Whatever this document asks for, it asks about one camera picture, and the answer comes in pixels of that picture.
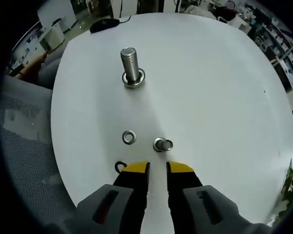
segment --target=gray chair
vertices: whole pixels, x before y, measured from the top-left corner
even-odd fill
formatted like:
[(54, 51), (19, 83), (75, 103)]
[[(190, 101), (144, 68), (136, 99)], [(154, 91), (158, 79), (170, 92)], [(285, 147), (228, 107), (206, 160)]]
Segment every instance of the gray chair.
[(51, 141), (52, 91), (4, 77), (0, 134), (14, 185), (42, 223), (61, 222), (75, 213), (59, 174)]

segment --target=computer mouse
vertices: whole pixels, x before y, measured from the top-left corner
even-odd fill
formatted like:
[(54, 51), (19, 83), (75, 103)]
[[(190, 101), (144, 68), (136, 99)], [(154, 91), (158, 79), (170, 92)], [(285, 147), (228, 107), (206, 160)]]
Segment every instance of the computer mouse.
[(108, 28), (114, 28), (120, 24), (118, 19), (101, 19), (90, 27), (90, 33), (97, 33)]

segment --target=white round table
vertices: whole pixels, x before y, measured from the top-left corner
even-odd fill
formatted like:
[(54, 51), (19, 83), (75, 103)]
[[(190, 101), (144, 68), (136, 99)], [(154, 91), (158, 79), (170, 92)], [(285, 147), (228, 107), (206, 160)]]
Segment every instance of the white round table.
[[(120, 51), (137, 50), (145, 84), (124, 87)], [(166, 162), (192, 167), (252, 222), (265, 222), (293, 158), (293, 117), (284, 88), (246, 34), (184, 14), (132, 16), (69, 42), (56, 76), (52, 141), (75, 205), (117, 177), (114, 164), (150, 162), (141, 233), (173, 233)], [(137, 140), (122, 141), (132, 130)], [(152, 144), (165, 137), (171, 151)]]

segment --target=black o-ring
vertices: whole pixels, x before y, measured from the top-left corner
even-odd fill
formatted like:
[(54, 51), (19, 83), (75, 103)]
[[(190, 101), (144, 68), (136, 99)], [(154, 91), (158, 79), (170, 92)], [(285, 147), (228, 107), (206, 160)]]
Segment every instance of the black o-ring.
[(119, 168), (118, 168), (119, 165), (123, 165), (124, 168), (125, 168), (125, 167), (127, 166), (127, 164), (124, 163), (124, 162), (122, 162), (122, 161), (118, 161), (118, 162), (115, 163), (115, 170), (116, 170), (116, 172), (117, 172), (118, 174), (121, 173), (121, 171), (120, 171)]

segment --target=metal bolt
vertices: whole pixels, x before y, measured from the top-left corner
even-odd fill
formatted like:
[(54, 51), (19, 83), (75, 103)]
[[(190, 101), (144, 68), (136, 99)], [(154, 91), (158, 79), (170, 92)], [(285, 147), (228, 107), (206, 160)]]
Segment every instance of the metal bolt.
[(162, 138), (162, 137), (156, 138), (154, 143), (153, 143), (153, 148), (157, 152), (169, 151), (169, 150), (172, 149), (172, 147), (173, 147), (172, 141), (167, 140), (167, 139)]
[(138, 66), (137, 51), (135, 48), (128, 47), (121, 51), (121, 59), (123, 62), (124, 70), (123, 82), (128, 88), (139, 87), (144, 79), (145, 73)]

